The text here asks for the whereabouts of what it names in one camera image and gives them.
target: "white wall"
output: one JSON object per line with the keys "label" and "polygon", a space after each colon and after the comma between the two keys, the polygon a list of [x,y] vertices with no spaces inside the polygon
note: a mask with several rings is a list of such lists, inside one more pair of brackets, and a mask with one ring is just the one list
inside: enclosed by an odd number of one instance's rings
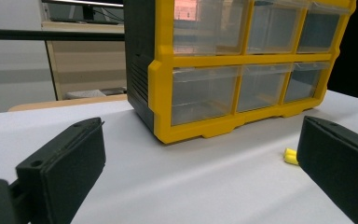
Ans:
{"label": "white wall", "polygon": [[[0,29],[40,31],[41,18],[37,0],[0,0]],[[45,43],[0,40],[0,112],[54,100]]]}

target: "small yellow object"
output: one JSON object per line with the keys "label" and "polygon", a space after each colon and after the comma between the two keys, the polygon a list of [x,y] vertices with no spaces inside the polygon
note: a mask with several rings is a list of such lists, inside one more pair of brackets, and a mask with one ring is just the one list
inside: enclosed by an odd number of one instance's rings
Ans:
{"label": "small yellow object", "polygon": [[289,147],[284,151],[283,159],[287,163],[298,165],[297,152]]}

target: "organizer cabinet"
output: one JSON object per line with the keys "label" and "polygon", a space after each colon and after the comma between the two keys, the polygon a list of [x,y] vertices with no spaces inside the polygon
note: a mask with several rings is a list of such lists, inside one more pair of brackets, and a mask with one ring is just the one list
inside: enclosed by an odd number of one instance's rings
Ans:
{"label": "organizer cabinet", "polygon": [[319,105],[355,0],[126,0],[129,101],[171,143]]}

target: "white table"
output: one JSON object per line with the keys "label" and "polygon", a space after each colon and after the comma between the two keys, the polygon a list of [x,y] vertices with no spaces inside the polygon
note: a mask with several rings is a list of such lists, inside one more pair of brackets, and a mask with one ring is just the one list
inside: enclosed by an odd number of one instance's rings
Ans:
{"label": "white table", "polygon": [[351,223],[300,167],[305,115],[358,133],[358,99],[329,91],[288,119],[265,119],[210,139],[161,144],[127,101],[0,114],[0,178],[69,125],[101,117],[107,162],[73,223]]}

